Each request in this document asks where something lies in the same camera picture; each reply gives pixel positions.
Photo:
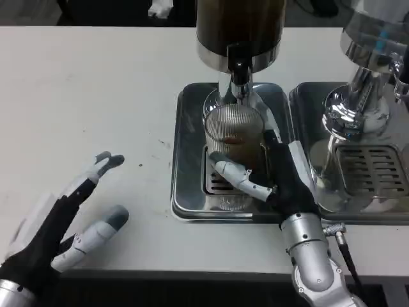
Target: white countertop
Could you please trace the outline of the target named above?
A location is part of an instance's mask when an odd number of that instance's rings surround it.
[[[353,65],[340,34],[284,29],[277,61],[255,81],[286,93],[305,81],[346,81]],[[0,254],[42,192],[60,192],[110,150],[125,163],[102,179],[69,233],[115,204],[130,221],[83,267],[291,272],[277,225],[191,224],[171,213],[177,95],[218,76],[196,54],[195,29],[0,28],[0,39]],[[359,273],[409,276],[408,236],[409,226],[349,226]]]

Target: espresso machine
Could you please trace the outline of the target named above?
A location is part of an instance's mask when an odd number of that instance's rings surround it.
[[[214,114],[205,121],[206,115],[219,106],[227,106],[225,113],[242,109],[231,106],[247,106],[247,117],[235,121],[237,116],[233,119],[230,113],[230,118],[225,118],[231,124],[227,129],[241,127],[256,134],[271,128],[280,141],[294,140],[286,95],[276,84],[252,81],[252,74],[269,67],[278,55],[285,7],[285,0],[197,1],[197,53],[204,64],[219,71],[219,81],[190,84],[178,97],[172,204],[182,219],[278,221],[274,210],[234,188],[214,171],[208,149],[218,144],[206,138],[211,127],[205,127],[219,119]],[[266,177],[265,149],[256,139],[253,144],[255,149],[247,147],[253,151],[247,154],[247,161],[253,157],[254,173]],[[240,160],[243,148],[236,152]]]
[[[409,3],[361,0],[354,9],[341,49],[356,71],[348,83],[290,93],[295,137],[324,219],[408,224]]]

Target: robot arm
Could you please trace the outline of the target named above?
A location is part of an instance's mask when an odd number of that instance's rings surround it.
[[[365,307],[346,288],[341,268],[331,259],[327,235],[341,232],[333,227],[323,230],[318,206],[305,173],[306,158],[298,141],[290,145],[275,140],[274,132],[265,132],[269,163],[274,167],[274,188],[250,181],[251,170],[220,153],[212,153],[215,170],[235,188],[265,201],[281,214],[281,230],[286,251],[294,265],[293,284],[298,293],[315,307]]]
[[[37,204],[21,224],[0,267],[0,306],[31,306],[56,282],[58,271],[51,263],[79,206],[88,199],[100,178],[123,161],[122,155],[103,152],[58,199],[50,195]]]

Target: chrome metal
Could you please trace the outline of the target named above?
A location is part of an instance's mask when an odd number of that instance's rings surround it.
[[[327,237],[333,237],[336,235],[337,232],[344,233],[346,232],[346,227],[344,223],[339,223],[339,224],[332,224],[328,225],[323,228],[324,235]]]
[[[28,289],[5,279],[0,279],[0,307],[29,307],[35,296]]]
[[[230,73],[227,57],[208,50],[201,44],[201,42],[199,42],[199,40],[196,40],[196,42],[197,53],[204,64],[219,72]],[[269,67],[275,61],[279,52],[279,45],[280,44],[278,43],[272,50],[252,57],[252,73],[259,72],[260,70]]]
[[[408,181],[393,147],[339,145],[336,155],[349,195],[399,198],[409,194]]]
[[[383,103],[389,109],[389,120],[383,129],[376,133],[363,134],[357,140],[342,140],[328,133],[321,119],[324,113],[322,102],[328,93],[339,89],[339,83],[305,83],[290,94],[293,122],[299,123],[297,138],[302,141],[307,159],[311,167],[311,176],[316,184],[316,195],[321,207],[323,218],[331,221],[346,221],[349,223],[371,224],[409,224],[409,194],[407,182],[409,174],[409,111],[404,103],[397,103],[394,87],[387,84],[383,91]],[[393,163],[390,171],[392,178],[369,175],[370,180],[388,181],[381,184],[393,185],[389,193],[374,184],[374,191],[357,193],[359,186],[353,178],[345,176],[342,161],[339,161],[337,148],[366,150],[373,148],[383,150],[388,148],[384,158],[385,163]],[[363,166],[371,165],[374,158],[365,158]]]
[[[333,282],[330,287],[323,291],[315,291],[308,288],[303,282],[299,266],[293,272],[293,284],[298,289],[298,293],[313,307],[366,307],[366,305],[356,296],[350,294],[346,288],[345,278],[342,270],[332,259],[330,270],[333,275]]]
[[[214,194],[206,187],[205,130],[201,102],[216,84],[188,85],[178,97],[173,154],[172,207],[177,216],[189,221],[278,222],[279,216],[263,202],[243,194]],[[274,84],[255,84],[251,101],[265,126],[274,128],[281,140],[293,140],[289,106],[285,94]]]
[[[355,64],[374,72],[390,72],[392,58],[378,52],[375,47],[370,49],[354,42],[350,35],[343,31],[341,35],[341,49]]]
[[[365,133],[383,129],[389,118],[383,92],[390,75],[359,67],[346,86],[325,100],[324,127],[336,138],[359,140]]]
[[[342,231],[339,231],[339,232],[335,233],[335,239],[337,241],[338,246],[346,244],[346,237],[344,235],[344,232],[342,232]]]
[[[220,152],[252,169],[260,165],[264,121],[252,107],[219,106],[206,115],[204,132],[208,153]]]

